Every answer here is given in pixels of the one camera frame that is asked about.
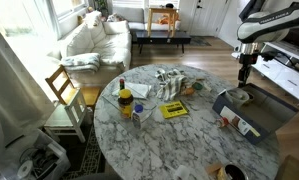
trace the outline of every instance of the door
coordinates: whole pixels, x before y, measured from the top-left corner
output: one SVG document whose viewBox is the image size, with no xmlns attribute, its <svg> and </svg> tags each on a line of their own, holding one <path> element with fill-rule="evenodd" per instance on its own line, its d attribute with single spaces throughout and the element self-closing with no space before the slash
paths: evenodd
<svg viewBox="0 0 299 180">
<path fill-rule="evenodd" d="M 190 35 L 216 36 L 220 31 L 229 0 L 197 0 Z"/>
</svg>

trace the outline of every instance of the pillow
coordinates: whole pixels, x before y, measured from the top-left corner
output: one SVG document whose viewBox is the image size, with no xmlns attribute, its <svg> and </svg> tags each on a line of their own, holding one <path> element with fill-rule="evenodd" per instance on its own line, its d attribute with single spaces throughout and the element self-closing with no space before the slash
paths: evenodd
<svg viewBox="0 0 299 180">
<path fill-rule="evenodd" d="M 101 12 L 99 11 L 93 11 L 91 13 L 86 14 L 86 24 L 88 24 L 88 26 L 98 26 L 99 23 L 101 23 Z"/>
<path fill-rule="evenodd" d="M 75 56 L 68 56 L 61 59 L 60 64 L 66 69 L 81 69 L 83 67 L 91 68 L 98 71 L 100 67 L 99 53 L 85 53 Z"/>
<path fill-rule="evenodd" d="M 117 13 L 113 13 L 112 15 L 108 16 L 107 22 L 119 22 L 126 20 L 121 15 L 118 15 Z"/>
</svg>

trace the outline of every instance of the bottle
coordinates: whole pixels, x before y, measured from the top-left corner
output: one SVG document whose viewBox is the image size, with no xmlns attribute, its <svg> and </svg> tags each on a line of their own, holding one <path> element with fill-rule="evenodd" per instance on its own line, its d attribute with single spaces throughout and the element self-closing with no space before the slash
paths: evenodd
<svg viewBox="0 0 299 180">
<path fill-rule="evenodd" d="M 119 85 L 120 85 L 120 90 L 125 88 L 125 80 L 124 79 L 120 79 L 119 80 Z"/>
<path fill-rule="evenodd" d="M 133 96 L 129 89 L 119 91 L 118 103 L 123 118 L 131 118 Z"/>
<path fill-rule="evenodd" d="M 137 129 L 141 129 L 141 121 L 143 116 L 143 106 L 141 104 L 137 104 L 135 109 L 132 112 L 132 123 Z"/>
</svg>

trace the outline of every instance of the lid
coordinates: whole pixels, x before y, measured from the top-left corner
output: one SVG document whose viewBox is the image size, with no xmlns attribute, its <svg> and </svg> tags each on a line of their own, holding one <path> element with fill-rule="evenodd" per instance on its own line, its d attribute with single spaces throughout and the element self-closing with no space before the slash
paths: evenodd
<svg viewBox="0 0 299 180">
<path fill-rule="evenodd" d="M 129 98 L 131 96 L 131 91 L 129 89 L 122 89 L 119 91 L 119 96 L 121 98 Z"/>
<path fill-rule="evenodd" d="M 192 87 L 195 89 L 195 90 L 201 90 L 202 89 L 202 84 L 198 83 L 198 82 L 195 82 L 193 83 Z"/>
<path fill-rule="evenodd" d="M 135 106 L 136 113 L 141 113 L 143 111 L 143 106 L 141 104 L 137 104 Z"/>
</svg>

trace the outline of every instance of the white couch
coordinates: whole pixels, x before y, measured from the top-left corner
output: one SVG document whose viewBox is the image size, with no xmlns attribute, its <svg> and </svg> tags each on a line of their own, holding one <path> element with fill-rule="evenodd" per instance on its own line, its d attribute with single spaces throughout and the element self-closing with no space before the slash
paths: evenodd
<svg viewBox="0 0 299 180">
<path fill-rule="evenodd" d="M 117 75 L 129 70 L 131 61 L 131 35 L 126 21 L 84 22 L 63 37 L 59 49 L 49 56 L 61 59 L 84 53 L 99 53 L 100 68 L 95 71 L 69 73 L 77 86 L 105 86 Z"/>
</svg>

